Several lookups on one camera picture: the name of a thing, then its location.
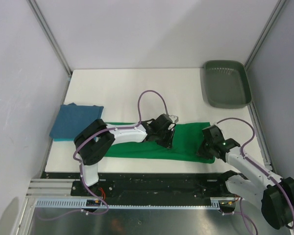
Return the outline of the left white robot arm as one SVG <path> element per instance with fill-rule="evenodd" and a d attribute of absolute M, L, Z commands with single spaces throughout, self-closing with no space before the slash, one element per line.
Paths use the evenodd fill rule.
<path fill-rule="evenodd" d="M 171 149 L 178 117 L 161 114 L 156 119 L 135 124 L 112 125 L 96 119 L 74 139 L 73 158 L 79 162 L 81 189 L 92 196 L 98 191 L 98 163 L 111 146 L 128 142 L 155 142 Z"/>

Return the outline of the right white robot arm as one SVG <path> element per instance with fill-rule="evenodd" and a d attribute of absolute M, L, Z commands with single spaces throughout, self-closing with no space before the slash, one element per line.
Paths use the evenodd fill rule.
<path fill-rule="evenodd" d="M 216 190 L 221 196 L 241 196 L 259 209 L 274 229 L 294 223 L 294 179 L 283 178 L 259 164 L 234 139 L 225 139 L 216 125 L 202 130 L 203 142 L 197 155 L 221 159 L 239 172 L 229 170 L 221 175 Z"/>

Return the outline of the green t shirt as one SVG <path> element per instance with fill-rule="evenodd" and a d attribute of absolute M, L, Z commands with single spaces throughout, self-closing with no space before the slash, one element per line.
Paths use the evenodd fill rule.
<path fill-rule="evenodd" d="M 214 158 L 205 159 L 196 154 L 204 140 L 202 129 L 208 126 L 210 126 L 209 122 L 177 124 L 171 149 L 162 147 L 154 141 L 126 142 L 111 146 L 105 155 L 115 158 L 160 159 L 212 164 L 215 161 Z"/>

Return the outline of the blue t shirt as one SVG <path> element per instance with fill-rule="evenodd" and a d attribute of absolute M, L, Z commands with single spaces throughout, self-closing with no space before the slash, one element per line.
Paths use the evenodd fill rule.
<path fill-rule="evenodd" d="M 54 141 L 73 141 L 94 120 L 101 118 L 103 109 L 103 106 L 97 105 L 63 104 L 60 106 L 49 136 Z"/>

